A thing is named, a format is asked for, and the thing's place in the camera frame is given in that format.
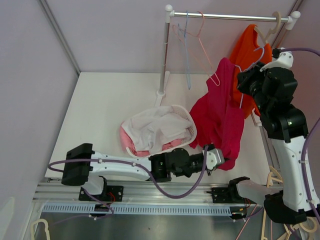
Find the orange t shirt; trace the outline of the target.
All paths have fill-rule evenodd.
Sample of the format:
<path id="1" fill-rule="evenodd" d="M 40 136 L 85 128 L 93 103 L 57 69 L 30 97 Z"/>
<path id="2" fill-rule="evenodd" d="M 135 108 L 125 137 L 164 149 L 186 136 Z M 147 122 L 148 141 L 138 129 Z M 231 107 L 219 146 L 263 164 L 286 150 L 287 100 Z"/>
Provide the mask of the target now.
<path id="1" fill-rule="evenodd" d="M 263 47 L 258 45 L 258 33 L 255 30 L 256 25 L 250 24 L 237 40 L 235 47 L 233 48 L 229 60 L 235 65 L 233 74 L 233 99 L 238 108 L 241 108 L 244 112 L 244 117 L 247 118 L 255 112 L 256 115 L 260 115 L 260 112 L 253 100 L 249 95 L 242 94 L 238 89 L 237 75 L 240 72 L 246 71 L 252 64 L 256 62 L 262 62 L 267 64 L 272 61 L 272 48 L 267 43 Z"/>

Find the pink wire hanger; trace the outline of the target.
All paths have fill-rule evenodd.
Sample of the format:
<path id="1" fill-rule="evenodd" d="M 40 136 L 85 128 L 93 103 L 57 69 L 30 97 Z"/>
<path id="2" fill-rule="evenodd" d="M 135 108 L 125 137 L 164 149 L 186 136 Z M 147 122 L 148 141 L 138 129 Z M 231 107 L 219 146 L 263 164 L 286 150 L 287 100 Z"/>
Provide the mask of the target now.
<path id="1" fill-rule="evenodd" d="M 203 27 L 205 25 L 205 16 L 202 12 L 198 11 L 198 13 L 200 14 L 200 18 L 202 19 L 202 22 L 201 22 L 201 25 L 197 31 L 197 33 L 191 33 L 191 32 L 188 32 L 188 27 L 187 27 L 187 30 L 186 30 L 186 33 L 187 33 L 187 38 L 188 36 L 191 36 L 195 39 L 197 39 L 200 47 L 201 47 L 201 50 L 208 62 L 208 65 L 210 67 L 210 71 L 205 67 L 205 65 L 197 58 L 197 56 L 192 52 L 192 50 L 190 50 L 190 48 L 188 47 L 188 39 L 187 39 L 187 49 L 188 49 L 188 56 L 189 56 L 189 70 L 190 70 L 190 56 L 192 56 L 195 61 L 198 63 L 198 65 L 204 70 L 204 72 L 206 73 L 206 75 L 208 76 L 208 78 L 217 86 L 219 87 L 221 85 L 221 81 L 218 77 L 218 75 L 216 74 L 216 72 L 214 71 L 213 69 L 213 64 L 211 62 L 211 59 L 206 51 L 206 48 L 201 40 L 201 33 L 202 33 L 202 30 L 203 30 Z M 179 40 L 179 43 L 181 44 L 181 47 L 182 47 L 182 50 L 183 50 L 183 45 L 181 43 L 181 38 L 178 37 L 178 24 L 174 24 L 172 26 L 172 31 L 173 33 L 176 35 L 177 39 Z"/>

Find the lavender blue wire hanger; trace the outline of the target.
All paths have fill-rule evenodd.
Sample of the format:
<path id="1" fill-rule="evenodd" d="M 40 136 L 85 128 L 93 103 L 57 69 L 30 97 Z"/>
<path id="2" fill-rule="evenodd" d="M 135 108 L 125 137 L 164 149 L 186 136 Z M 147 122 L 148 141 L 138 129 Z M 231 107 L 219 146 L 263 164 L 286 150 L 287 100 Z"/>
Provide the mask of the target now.
<path id="1" fill-rule="evenodd" d="M 239 108 L 242 108 L 244 95 L 252 96 L 252 90 L 250 90 L 251 84 L 253 81 L 253 76 L 260 70 L 260 68 L 264 65 L 261 62 L 262 57 L 265 54 L 264 47 L 258 47 L 254 51 L 261 50 L 260 57 L 258 60 L 254 61 L 247 69 L 244 71 L 240 71 L 237 75 L 237 90 L 241 92 L 240 104 Z"/>

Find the magenta t shirt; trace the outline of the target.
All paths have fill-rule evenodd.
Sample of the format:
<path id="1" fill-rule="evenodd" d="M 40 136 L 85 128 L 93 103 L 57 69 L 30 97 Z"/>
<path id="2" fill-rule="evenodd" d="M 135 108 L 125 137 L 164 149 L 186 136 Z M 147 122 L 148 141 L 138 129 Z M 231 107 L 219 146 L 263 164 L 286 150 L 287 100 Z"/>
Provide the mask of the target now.
<path id="1" fill-rule="evenodd" d="M 245 126 L 244 112 L 232 97 L 235 68 L 229 59 L 222 58 L 216 72 L 206 81 L 207 93 L 197 100 L 189 113 L 197 130 L 189 146 L 194 149 L 213 144 L 226 158 L 218 167 L 224 171 L 236 164 Z"/>

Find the light blue wire hanger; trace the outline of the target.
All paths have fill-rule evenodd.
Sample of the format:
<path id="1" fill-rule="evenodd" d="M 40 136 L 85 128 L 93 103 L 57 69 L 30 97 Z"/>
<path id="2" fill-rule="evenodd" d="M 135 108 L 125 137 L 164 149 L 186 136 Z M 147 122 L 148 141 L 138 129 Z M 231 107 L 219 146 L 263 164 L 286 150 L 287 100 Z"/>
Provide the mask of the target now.
<path id="1" fill-rule="evenodd" d="M 188 90 L 190 90 L 191 89 L 191 75 L 190 75 L 188 38 L 187 38 L 188 20 L 189 20 L 189 15 L 188 15 L 188 11 L 187 11 L 184 28 L 182 28 L 180 26 L 180 24 L 178 24 L 177 25 L 177 33 L 178 33 L 178 37 L 181 38 L 180 42 L 183 45 L 182 48 L 183 48 L 184 55 L 185 55 L 185 59 L 184 59 L 185 79 L 186 79 L 186 83 L 187 83 L 187 88 L 188 88 Z"/>

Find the light pink t shirt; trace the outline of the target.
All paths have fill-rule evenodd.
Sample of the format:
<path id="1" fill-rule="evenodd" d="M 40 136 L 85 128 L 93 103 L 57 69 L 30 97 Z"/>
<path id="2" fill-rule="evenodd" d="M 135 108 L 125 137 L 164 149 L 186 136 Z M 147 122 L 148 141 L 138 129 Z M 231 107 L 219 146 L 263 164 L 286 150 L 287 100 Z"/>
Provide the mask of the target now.
<path id="1" fill-rule="evenodd" d="M 131 156 L 135 157 L 147 157 L 150 155 L 148 150 L 144 151 L 136 151 L 134 143 L 132 142 L 131 138 L 125 132 L 125 130 L 120 127 L 119 128 L 119 137 L 121 142 L 121 147 L 124 151 L 127 151 Z M 168 142 L 162 146 L 162 150 L 169 150 L 171 148 L 177 147 L 182 143 L 182 139 L 175 139 L 171 142 Z"/>

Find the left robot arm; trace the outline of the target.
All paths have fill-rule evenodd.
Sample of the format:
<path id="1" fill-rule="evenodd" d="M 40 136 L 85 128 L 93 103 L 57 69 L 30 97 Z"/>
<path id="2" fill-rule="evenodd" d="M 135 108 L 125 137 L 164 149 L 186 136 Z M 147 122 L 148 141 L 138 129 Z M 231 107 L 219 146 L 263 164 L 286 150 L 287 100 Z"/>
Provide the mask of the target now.
<path id="1" fill-rule="evenodd" d="M 66 154 L 62 184 L 83 186 L 93 176 L 121 176 L 157 183 L 171 181 L 171 176 L 191 177 L 206 170 L 210 173 L 227 161 L 220 149 L 210 144 L 207 150 L 190 155 L 184 148 L 149 157 L 115 157 L 93 150 L 93 144 L 83 143 Z"/>

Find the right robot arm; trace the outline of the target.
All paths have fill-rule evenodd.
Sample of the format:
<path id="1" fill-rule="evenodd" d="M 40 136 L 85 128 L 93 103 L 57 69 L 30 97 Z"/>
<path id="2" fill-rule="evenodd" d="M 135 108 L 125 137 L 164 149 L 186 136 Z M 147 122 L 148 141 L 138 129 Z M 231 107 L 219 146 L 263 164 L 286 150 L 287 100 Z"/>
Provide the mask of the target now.
<path id="1" fill-rule="evenodd" d="M 260 112 L 262 127 L 271 140 L 280 166 L 283 189 L 271 189 L 244 177 L 231 186 L 232 202 L 248 198 L 264 207 L 279 224 L 295 225 L 319 217 L 320 199 L 315 191 L 308 159 L 311 137 L 304 113 L 292 103 L 298 82 L 291 70 L 267 67 L 262 62 L 237 75 L 237 89 L 251 96 Z"/>

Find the beige hanger pile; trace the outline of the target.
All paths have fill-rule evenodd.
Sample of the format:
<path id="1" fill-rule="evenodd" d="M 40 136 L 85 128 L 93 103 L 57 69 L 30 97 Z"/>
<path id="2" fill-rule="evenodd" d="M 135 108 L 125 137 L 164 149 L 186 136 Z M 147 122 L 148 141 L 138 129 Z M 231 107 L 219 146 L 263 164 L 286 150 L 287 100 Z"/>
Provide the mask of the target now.
<path id="1" fill-rule="evenodd" d="M 278 184 L 283 183 L 282 176 L 278 173 L 278 171 L 269 166 L 269 174 L 267 176 L 266 187 L 270 188 L 274 182 Z M 266 236 L 266 221 L 267 221 L 267 213 L 264 210 L 262 216 L 262 227 L 261 227 L 261 240 L 272 240 L 273 239 L 273 222 L 270 220 L 270 237 Z M 298 223 L 296 225 L 286 224 L 284 226 L 284 233 L 278 238 L 278 240 L 289 240 L 290 237 L 293 237 L 294 234 L 300 234 L 302 240 L 315 240 L 316 232 L 318 231 L 318 224 L 316 223 L 316 219 L 314 217 L 307 217 L 307 221 Z"/>

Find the white and silver clothes rack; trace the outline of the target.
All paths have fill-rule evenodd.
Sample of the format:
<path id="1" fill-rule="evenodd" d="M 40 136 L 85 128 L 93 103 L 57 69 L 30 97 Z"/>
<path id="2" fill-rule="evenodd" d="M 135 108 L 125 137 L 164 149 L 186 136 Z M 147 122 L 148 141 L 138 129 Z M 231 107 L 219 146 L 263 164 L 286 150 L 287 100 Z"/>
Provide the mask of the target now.
<path id="1" fill-rule="evenodd" d="M 286 17 L 281 17 L 281 14 L 276 11 L 272 16 L 248 16 L 248 15 L 231 15 L 231 14 L 213 14 L 213 13 L 203 13 L 205 19 L 217 19 L 217 20 L 235 20 L 235 21 L 250 21 L 250 22 L 274 22 L 276 23 L 275 28 L 268 30 L 267 35 L 263 35 L 258 28 L 258 35 L 261 39 L 266 42 L 268 37 L 272 34 L 278 34 L 279 36 L 285 36 L 287 31 L 290 31 L 294 28 L 297 20 L 301 17 L 301 13 L 298 11 L 298 7 L 295 6 L 290 15 Z M 190 18 L 200 18 L 199 13 L 190 13 Z M 163 48 L 162 48 L 162 57 L 161 57 L 161 72 L 160 72 L 160 84 L 159 90 L 157 91 L 156 101 L 154 105 L 160 106 L 162 99 L 166 95 L 166 86 L 170 76 L 170 72 L 167 70 L 167 54 L 169 46 L 169 34 L 170 34 L 170 25 L 171 18 L 180 17 L 186 18 L 186 12 L 178 12 L 173 10 L 173 6 L 168 4 L 165 6 L 165 18 L 164 18 L 164 38 L 163 38 Z"/>

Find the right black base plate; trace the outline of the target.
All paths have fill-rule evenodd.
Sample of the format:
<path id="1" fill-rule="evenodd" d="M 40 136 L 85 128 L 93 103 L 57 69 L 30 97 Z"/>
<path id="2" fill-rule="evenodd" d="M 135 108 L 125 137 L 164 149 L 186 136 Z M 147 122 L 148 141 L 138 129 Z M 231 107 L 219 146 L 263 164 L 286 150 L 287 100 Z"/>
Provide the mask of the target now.
<path id="1" fill-rule="evenodd" d="M 249 179 L 246 176 L 238 177 L 230 180 L 227 187 L 212 187 L 206 193 L 211 195 L 214 204 L 245 204 L 249 199 L 238 194 L 236 184 Z"/>

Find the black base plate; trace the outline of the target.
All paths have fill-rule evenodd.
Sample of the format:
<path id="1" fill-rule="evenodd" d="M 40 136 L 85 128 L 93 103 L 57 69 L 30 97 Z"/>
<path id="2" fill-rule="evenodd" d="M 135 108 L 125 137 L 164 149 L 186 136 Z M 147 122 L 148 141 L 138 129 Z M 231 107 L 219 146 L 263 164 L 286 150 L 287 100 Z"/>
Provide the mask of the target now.
<path id="1" fill-rule="evenodd" d="M 211 195 L 214 204 L 245 204 L 249 199 L 238 194 L 236 184 L 249 179 L 246 176 L 238 177 L 230 180 L 227 187 L 212 187 L 206 193 Z"/>
<path id="2" fill-rule="evenodd" d="M 124 196 L 124 187 L 122 185 L 107 185 L 103 188 L 101 194 L 92 195 L 94 198 L 102 202 L 122 202 Z M 79 201 L 94 201 L 83 187 L 80 188 L 78 195 Z"/>

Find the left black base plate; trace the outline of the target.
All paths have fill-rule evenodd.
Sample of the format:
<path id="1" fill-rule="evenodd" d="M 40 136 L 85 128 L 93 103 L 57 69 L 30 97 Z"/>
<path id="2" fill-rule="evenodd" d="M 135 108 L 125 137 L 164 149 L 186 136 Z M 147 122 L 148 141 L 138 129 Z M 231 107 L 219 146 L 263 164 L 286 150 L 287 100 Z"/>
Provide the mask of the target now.
<path id="1" fill-rule="evenodd" d="M 94 198 L 102 202 L 122 202 L 124 196 L 124 187 L 122 185 L 107 185 L 103 188 L 101 194 L 92 195 Z M 83 187 L 80 188 L 78 195 L 79 201 L 94 201 Z"/>

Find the aluminium mounting rail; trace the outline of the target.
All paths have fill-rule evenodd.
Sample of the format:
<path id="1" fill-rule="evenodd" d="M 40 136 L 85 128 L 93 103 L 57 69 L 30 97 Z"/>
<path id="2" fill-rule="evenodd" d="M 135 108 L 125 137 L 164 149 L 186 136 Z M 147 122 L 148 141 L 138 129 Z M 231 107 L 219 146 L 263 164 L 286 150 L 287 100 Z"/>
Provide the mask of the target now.
<path id="1" fill-rule="evenodd" d="M 108 185 L 123 186 L 123 204 L 132 205 L 171 205 L 171 206 L 204 206 L 213 203 L 208 191 L 214 187 L 227 187 L 225 183 L 201 183 L 188 196 L 171 199 L 163 195 L 150 181 L 116 181 L 109 180 Z M 59 181 L 40 182 L 32 198 L 33 203 L 79 203 L 79 186 L 66 186 Z"/>

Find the aluminium frame post left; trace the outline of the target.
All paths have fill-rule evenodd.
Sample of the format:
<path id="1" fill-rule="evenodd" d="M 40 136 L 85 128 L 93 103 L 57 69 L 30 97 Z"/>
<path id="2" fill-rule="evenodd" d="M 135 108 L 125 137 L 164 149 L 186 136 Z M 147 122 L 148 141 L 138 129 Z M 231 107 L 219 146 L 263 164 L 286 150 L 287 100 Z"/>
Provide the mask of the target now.
<path id="1" fill-rule="evenodd" d="M 73 67 L 74 71 L 76 72 L 77 76 L 79 76 L 81 74 L 81 69 L 79 67 L 79 64 L 72 52 L 72 49 L 63 33 L 63 31 L 61 30 L 61 27 L 53 13 L 53 11 L 51 10 L 51 7 L 48 3 L 47 0 L 37 0 L 45 18 L 48 21 L 49 26 L 51 27 L 54 35 L 56 36 L 62 50 L 64 51 L 68 61 L 70 62 L 71 66 Z"/>

